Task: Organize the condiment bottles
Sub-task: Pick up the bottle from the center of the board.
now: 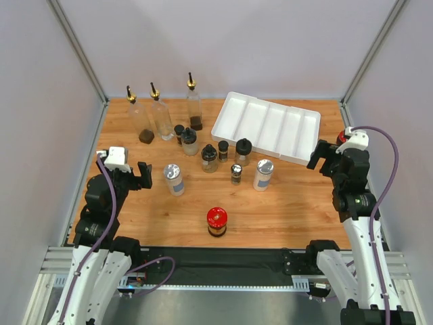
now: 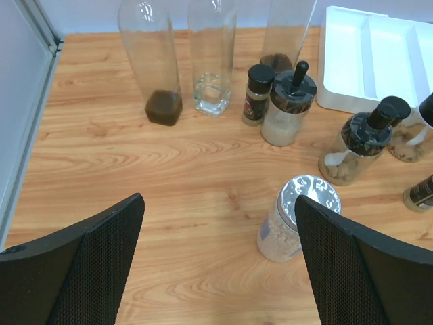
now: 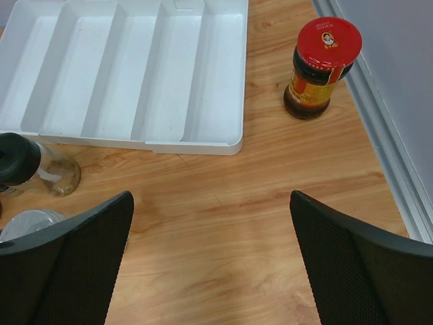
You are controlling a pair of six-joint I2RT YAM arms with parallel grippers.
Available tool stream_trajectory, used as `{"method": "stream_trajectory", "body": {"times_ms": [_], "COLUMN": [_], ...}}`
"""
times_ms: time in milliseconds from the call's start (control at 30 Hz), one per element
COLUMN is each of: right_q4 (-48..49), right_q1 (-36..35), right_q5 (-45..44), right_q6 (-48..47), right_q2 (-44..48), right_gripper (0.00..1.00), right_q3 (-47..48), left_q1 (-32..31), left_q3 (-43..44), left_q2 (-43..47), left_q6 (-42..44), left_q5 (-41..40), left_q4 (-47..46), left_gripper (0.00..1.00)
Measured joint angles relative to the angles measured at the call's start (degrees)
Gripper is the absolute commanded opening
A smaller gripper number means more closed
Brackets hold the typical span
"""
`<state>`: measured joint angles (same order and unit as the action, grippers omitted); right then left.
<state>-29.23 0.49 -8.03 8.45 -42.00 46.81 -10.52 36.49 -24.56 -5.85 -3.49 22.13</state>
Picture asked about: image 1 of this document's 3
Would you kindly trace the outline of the silver-lid salt shaker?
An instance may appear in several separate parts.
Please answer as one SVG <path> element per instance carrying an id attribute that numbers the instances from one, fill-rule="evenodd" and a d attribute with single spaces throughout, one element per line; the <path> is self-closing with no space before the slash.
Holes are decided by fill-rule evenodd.
<path id="1" fill-rule="evenodd" d="M 164 168 L 164 177 L 170 193 L 173 196 L 181 196 L 185 191 L 181 169 L 176 164 L 169 164 Z"/>
<path id="2" fill-rule="evenodd" d="M 258 192 L 264 192 L 270 183 L 274 171 L 274 164 L 269 159 L 258 161 L 253 181 L 253 188 Z"/>

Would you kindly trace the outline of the small dark spice jar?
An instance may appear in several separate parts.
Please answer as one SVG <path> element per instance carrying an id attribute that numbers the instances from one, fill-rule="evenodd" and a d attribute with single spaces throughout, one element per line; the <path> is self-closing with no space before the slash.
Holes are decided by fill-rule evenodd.
<path id="1" fill-rule="evenodd" d="M 218 143 L 218 159 L 220 162 L 225 163 L 228 160 L 229 144 L 227 141 L 222 140 Z"/>

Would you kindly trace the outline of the silver-top pepper grinder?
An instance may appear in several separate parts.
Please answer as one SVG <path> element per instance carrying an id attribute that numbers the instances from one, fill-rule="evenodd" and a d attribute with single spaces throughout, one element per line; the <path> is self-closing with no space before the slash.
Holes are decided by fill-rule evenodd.
<path id="1" fill-rule="evenodd" d="M 231 183 L 233 185 L 240 185 L 242 178 L 242 166 L 239 164 L 233 164 L 231 166 Z"/>

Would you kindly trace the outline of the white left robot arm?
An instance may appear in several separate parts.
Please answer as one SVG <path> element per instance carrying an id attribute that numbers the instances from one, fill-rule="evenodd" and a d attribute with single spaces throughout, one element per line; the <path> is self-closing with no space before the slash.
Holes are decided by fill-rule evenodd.
<path id="1" fill-rule="evenodd" d="M 139 241 L 116 235 L 129 192 L 152 187 L 152 167 L 139 162 L 138 169 L 136 176 L 102 167 L 87 182 L 70 271 L 50 324 L 101 324 L 121 278 L 140 267 Z"/>

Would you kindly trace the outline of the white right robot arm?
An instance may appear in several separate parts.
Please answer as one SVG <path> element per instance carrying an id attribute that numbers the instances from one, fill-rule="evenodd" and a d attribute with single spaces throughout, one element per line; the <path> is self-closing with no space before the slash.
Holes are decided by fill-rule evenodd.
<path id="1" fill-rule="evenodd" d="M 307 165 L 320 169 L 333 184 L 333 206 L 350 240 L 354 269 L 331 240 L 312 241 L 304 264 L 312 274 L 327 277 L 341 305 L 341 324 L 415 324 L 405 311 L 390 277 L 382 246 L 377 200 L 367 189 L 369 153 L 365 146 L 338 146 L 320 140 Z"/>

